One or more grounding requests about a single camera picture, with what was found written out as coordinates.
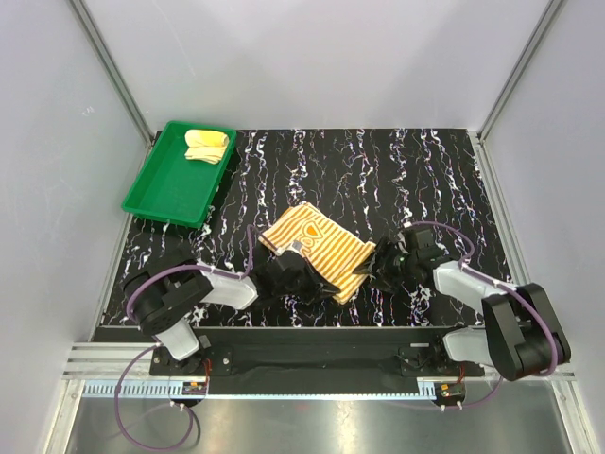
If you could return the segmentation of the yellow cream towel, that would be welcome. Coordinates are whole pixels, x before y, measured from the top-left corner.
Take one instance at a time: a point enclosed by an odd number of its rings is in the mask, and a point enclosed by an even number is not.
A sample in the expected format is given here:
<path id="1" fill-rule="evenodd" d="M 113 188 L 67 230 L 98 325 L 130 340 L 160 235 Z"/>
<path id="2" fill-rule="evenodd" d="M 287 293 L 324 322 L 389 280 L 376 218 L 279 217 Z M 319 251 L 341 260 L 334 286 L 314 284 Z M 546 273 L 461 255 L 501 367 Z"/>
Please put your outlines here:
<path id="1" fill-rule="evenodd" d="M 202 161 L 211 165 L 216 165 L 222 160 L 229 144 L 229 136 L 222 131 L 189 130 L 184 139 L 187 145 L 187 160 Z"/>

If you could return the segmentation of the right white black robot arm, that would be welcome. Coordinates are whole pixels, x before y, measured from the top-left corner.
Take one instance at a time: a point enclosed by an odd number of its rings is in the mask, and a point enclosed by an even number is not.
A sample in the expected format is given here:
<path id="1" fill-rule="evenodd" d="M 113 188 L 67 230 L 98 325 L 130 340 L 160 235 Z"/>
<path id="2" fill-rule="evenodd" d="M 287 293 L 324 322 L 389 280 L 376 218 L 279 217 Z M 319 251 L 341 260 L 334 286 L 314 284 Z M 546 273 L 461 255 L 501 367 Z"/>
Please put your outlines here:
<path id="1" fill-rule="evenodd" d="M 429 351 L 432 369 L 450 375 L 462 362 L 493 367 L 507 381 L 550 375 L 571 359 L 570 345 L 545 290 L 515 286 L 451 258 L 432 241 L 379 241 L 354 274 L 394 291 L 421 285 L 454 298 L 483 316 L 480 327 L 448 332 Z"/>

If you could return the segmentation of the yellow orange striped towel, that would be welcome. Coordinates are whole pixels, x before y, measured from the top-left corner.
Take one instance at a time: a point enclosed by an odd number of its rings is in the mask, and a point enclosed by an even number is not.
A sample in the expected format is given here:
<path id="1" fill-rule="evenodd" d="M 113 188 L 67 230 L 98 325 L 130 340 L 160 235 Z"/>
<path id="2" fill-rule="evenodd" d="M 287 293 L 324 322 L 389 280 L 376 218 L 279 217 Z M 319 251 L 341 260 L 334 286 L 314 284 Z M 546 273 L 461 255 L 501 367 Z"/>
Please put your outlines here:
<path id="1" fill-rule="evenodd" d="M 366 280 L 365 273 L 355 274 L 374 252 L 375 244 L 330 220 L 309 202 L 287 208 L 278 220 L 259 237 L 272 251 L 282 253 L 294 242 L 302 245 L 302 255 L 330 284 L 339 288 L 333 297 L 347 304 Z"/>

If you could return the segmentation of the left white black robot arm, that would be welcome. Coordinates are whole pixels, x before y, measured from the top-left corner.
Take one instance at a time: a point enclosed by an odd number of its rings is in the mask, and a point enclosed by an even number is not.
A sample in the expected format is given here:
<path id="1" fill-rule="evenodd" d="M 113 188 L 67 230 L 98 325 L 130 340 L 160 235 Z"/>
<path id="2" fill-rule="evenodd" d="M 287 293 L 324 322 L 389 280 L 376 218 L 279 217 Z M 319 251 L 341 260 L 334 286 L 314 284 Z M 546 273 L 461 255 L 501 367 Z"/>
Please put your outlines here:
<path id="1" fill-rule="evenodd" d="M 299 243 L 277 253 L 267 246 L 251 246 L 249 253 L 241 273 L 214 268 L 178 250 L 128 275 L 122 284 L 126 314 L 159 345 L 153 353 L 156 367 L 186 375 L 202 367 L 210 344 L 186 320 L 195 306 L 264 309 L 285 297 L 311 305 L 340 293 L 340 287 L 322 277 L 302 255 Z"/>

